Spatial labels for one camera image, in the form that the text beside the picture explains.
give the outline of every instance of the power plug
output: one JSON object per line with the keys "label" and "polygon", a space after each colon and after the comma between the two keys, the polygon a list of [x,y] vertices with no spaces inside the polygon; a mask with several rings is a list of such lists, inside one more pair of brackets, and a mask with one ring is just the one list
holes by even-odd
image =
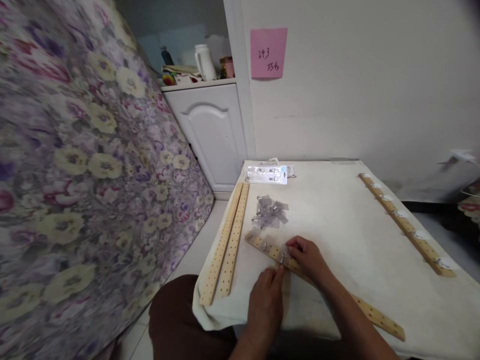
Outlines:
{"label": "power plug", "polygon": [[452,150],[451,155],[452,157],[460,160],[461,162],[476,164],[477,158],[473,156],[470,152],[471,150]]}

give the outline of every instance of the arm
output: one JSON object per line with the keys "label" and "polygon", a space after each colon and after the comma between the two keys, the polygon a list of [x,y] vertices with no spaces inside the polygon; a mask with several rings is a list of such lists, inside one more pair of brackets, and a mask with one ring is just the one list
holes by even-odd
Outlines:
{"label": "arm", "polygon": [[270,345],[284,317],[282,281],[285,269],[266,269],[260,274],[250,293],[248,318],[230,360],[262,360],[267,357]]}
{"label": "arm", "polygon": [[295,236],[287,243],[302,271],[323,293],[333,312],[341,336],[360,360],[398,360],[392,348],[374,329],[350,293],[330,271],[313,242]]}

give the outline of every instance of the pink sticky note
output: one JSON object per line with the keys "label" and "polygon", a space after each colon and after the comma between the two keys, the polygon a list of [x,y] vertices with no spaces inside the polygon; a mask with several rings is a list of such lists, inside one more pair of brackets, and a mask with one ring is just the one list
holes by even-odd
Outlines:
{"label": "pink sticky note", "polygon": [[281,78],[284,75],[287,28],[250,30],[251,77]]}

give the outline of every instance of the white tablecloth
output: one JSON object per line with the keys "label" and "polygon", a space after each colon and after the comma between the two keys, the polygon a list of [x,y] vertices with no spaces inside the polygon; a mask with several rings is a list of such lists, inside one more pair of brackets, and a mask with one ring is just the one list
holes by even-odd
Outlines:
{"label": "white tablecloth", "polygon": [[[257,163],[246,161],[243,171]],[[287,185],[250,185],[230,296],[216,294],[211,306],[200,306],[200,290],[220,239],[225,211],[193,295],[193,313],[205,330],[244,324],[255,281],[266,267],[275,265],[243,240],[253,227],[257,196],[270,195],[289,205],[289,221],[279,229],[264,229],[261,236],[272,235],[277,245],[295,235],[315,242],[332,272],[351,293],[403,327],[406,342],[378,329],[397,353],[424,359],[480,359],[480,285],[462,269],[456,271],[455,278],[434,272],[358,178],[359,173],[371,173],[361,161],[281,164],[295,165],[297,177],[289,178]],[[372,177],[381,183],[374,174]],[[426,231],[385,185],[382,190],[393,197],[398,209],[408,212],[408,220],[417,230]],[[441,257],[448,256],[434,239],[429,243]],[[283,296],[283,329],[340,338],[318,290],[288,273]]]}

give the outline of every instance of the knee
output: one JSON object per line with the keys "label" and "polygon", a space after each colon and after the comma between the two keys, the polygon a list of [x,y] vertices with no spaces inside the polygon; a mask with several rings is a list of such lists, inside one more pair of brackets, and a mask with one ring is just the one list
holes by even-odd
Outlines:
{"label": "knee", "polygon": [[167,282],[153,297],[150,317],[157,312],[169,311],[185,303],[192,304],[197,275],[183,275]]}

